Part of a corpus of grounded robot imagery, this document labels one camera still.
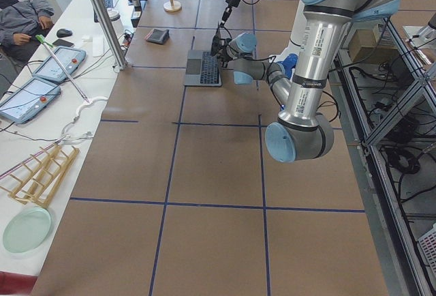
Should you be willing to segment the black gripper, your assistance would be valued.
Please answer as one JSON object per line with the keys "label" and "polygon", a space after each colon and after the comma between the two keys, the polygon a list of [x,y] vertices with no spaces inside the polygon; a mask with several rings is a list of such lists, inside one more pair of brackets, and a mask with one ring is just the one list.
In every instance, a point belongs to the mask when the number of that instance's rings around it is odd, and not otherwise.
{"label": "black gripper", "polygon": [[222,38],[220,35],[213,37],[213,56],[220,62],[222,68],[227,68],[228,63],[238,57],[236,38]]}
{"label": "black gripper", "polygon": [[237,8],[239,3],[241,0],[225,0],[225,2],[228,4],[228,7],[224,10],[222,17],[221,17],[221,21],[219,22],[218,27],[219,28],[224,28],[225,24],[227,23],[231,13],[232,13],[232,8],[235,7]]}

